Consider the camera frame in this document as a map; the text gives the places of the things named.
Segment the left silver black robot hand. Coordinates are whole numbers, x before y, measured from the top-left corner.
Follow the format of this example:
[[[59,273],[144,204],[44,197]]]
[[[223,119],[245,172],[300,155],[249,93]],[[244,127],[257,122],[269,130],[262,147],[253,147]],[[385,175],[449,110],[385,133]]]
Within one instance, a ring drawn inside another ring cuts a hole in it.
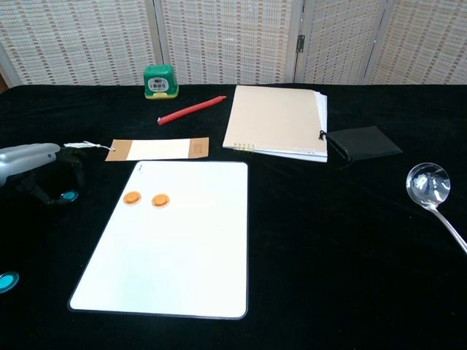
[[[69,165],[77,185],[85,185],[82,169],[84,151],[80,144],[68,143],[62,147],[54,143],[22,144],[1,149],[1,186],[10,185],[17,192],[34,196],[46,206],[63,206],[79,198],[77,190],[67,190],[59,198],[51,198],[35,180],[35,171],[48,164],[59,162]]]

